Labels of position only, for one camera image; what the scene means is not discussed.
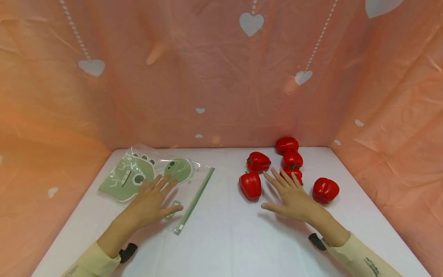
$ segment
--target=ziplock seal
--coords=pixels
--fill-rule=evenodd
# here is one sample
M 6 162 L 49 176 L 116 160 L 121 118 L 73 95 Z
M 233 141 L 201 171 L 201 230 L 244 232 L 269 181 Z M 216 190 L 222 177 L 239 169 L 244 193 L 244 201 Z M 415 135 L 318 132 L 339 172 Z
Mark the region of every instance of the ziplock seal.
M 186 211 L 185 215 L 183 216 L 182 221 L 180 222 L 179 226 L 174 230 L 174 234 L 179 235 L 182 232 L 182 230 L 183 230 L 183 228 L 184 228 L 184 226 L 186 224 L 186 221 L 188 221 L 189 216 L 191 215 L 192 211 L 194 210 L 195 206 L 197 205 L 198 201 L 200 200 L 200 197 L 202 196 L 202 193 L 205 190 L 206 185 L 208 184 L 209 179 L 211 178 L 212 173 L 214 172 L 214 170 L 215 170 L 215 168 L 211 168 L 209 170 L 208 175 L 206 176 L 206 178 L 204 179 L 202 185 L 198 189 L 198 192 L 195 195 L 194 199 L 192 200 L 192 202 L 191 202 L 188 210 Z

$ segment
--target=wrist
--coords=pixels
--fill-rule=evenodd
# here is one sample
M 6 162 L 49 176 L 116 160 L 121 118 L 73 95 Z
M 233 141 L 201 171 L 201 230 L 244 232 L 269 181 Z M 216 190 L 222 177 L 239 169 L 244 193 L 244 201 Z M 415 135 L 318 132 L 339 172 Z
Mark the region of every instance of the wrist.
M 312 220 L 310 225 L 314 227 L 323 239 L 333 247 L 343 246 L 349 239 L 350 233 L 325 209 Z
M 135 233 L 135 231 L 140 229 L 140 222 L 136 218 L 126 215 L 125 213 L 119 214 L 112 221 L 111 225 L 114 225 L 121 230 L 125 230 L 128 233 Z
M 318 211 L 312 213 L 312 216 L 306 221 L 306 223 L 318 230 L 322 225 L 327 224 L 331 218 L 332 215 L 325 208 L 319 205 Z

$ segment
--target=cream sleeve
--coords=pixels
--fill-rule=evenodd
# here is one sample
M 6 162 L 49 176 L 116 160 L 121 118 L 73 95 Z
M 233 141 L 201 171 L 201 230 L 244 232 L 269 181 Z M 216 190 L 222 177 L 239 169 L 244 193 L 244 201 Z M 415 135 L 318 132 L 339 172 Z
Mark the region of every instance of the cream sleeve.
M 401 277 L 387 262 L 364 245 L 352 233 L 341 247 L 332 247 L 324 239 L 329 253 L 355 277 Z
M 120 255 L 111 259 L 94 242 L 62 277 L 107 277 L 120 264 Z

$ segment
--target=pink backdrop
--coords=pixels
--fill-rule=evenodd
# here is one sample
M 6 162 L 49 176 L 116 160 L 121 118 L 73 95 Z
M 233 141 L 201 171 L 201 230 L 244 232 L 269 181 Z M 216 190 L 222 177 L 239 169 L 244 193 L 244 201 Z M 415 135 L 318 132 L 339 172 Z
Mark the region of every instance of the pink backdrop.
M 438 0 L 3 0 L 0 276 L 29 276 L 110 152 L 330 146 L 443 276 Z

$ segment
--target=bell pepper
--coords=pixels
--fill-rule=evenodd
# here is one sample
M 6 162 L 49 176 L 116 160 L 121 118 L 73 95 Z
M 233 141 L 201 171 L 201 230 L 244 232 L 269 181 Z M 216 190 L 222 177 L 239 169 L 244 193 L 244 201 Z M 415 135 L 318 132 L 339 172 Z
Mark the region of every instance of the bell pepper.
M 302 156 L 293 150 L 287 150 L 283 154 L 283 159 L 281 160 L 281 165 L 283 169 L 287 168 L 296 168 L 299 169 L 303 166 L 303 158 Z
M 312 189 L 312 198 L 320 204 L 328 204 L 340 192 L 337 183 L 328 178 L 318 178 Z
M 286 174 L 287 174 L 289 177 L 291 177 L 291 178 L 292 178 L 291 173 L 294 172 L 294 174 L 295 174 L 297 180 L 298 180 L 298 181 L 300 182 L 300 184 L 303 186 L 303 181 L 302 181 L 302 176 L 303 176 L 303 175 L 302 175 L 302 172 L 301 172 L 299 169 L 297 169 L 297 168 L 284 168 L 283 171 L 286 172 Z
M 293 137 L 284 137 L 276 142 L 276 152 L 283 155 L 287 150 L 298 151 L 299 142 Z
M 263 172 L 269 169 L 271 160 L 260 152 L 252 152 L 246 160 L 246 166 L 250 172 Z
M 240 190 L 249 201 L 259 199 L 261 196 L 261 181 L 257 172 L 246 173 L 238 180 Z

